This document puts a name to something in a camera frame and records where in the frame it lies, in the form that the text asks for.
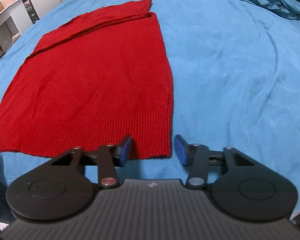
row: logo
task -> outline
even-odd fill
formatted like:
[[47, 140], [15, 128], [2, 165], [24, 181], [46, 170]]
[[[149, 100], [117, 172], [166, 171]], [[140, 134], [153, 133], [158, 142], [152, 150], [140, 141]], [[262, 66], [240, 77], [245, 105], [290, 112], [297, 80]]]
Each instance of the logo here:
[[155, 186], [157, 186], [157, 184], [155, 182], [151, 182], [151, 183], [148, 184], [148, 186], [149, 187], [155, 187]]

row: blue bedsheet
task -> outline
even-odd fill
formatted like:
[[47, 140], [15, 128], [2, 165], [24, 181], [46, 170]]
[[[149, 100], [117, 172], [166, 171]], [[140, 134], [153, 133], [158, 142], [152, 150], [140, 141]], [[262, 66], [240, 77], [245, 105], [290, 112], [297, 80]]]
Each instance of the blue bedsheet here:
[[[66, 0], [48, 13], [0, 61], [0, 100], [44, 33], [79, 14], [127, 1]], [[236, 147], [290, 179], [300, 208], [300, 21], [240, 0], [153, 0], [151, 11], [173, 74], [173, 136], [213, 150]], [[65, 57], [84, 55], [77, 48]], [[1, 153], [0, 181], [9, 185], [47, 160]], [[118, 174], [185, 181], [187, 171], [173, 153], [170, 159], [129, 161]], [[96, 181], [96, 168], [88, 167], [86, 176]]]

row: wicker basket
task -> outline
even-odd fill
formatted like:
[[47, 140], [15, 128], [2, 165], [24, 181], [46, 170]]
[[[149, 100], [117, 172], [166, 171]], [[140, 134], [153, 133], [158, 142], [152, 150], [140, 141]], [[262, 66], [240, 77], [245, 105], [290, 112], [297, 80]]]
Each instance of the wicker basket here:
[[13, 4], [15, 0], [1, 0], [3, 8], [7, 8], [9, 5]]

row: ribbed black surface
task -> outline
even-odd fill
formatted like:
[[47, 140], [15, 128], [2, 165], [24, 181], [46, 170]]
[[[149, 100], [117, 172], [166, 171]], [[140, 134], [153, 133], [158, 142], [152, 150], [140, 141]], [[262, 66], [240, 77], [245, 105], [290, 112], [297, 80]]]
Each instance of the ribbed black surface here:
[[80, 215], [50, 225], [21, 220], [4, 240], [300, 240], [289, 221], [250, 224], [219, 212], [204, 192], [179, 180], [125, 180], [101, 191]]

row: red sweater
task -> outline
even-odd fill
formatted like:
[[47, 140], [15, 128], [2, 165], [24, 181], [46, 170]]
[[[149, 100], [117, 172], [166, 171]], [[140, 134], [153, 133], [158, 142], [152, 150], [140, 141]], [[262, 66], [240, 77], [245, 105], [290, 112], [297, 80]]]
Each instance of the red sweater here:
[[170, 156], [172, 74], [151, 0], [103, 7], [45, 34], [0, 104], [0, 152], [55, 157], [135, 139]]

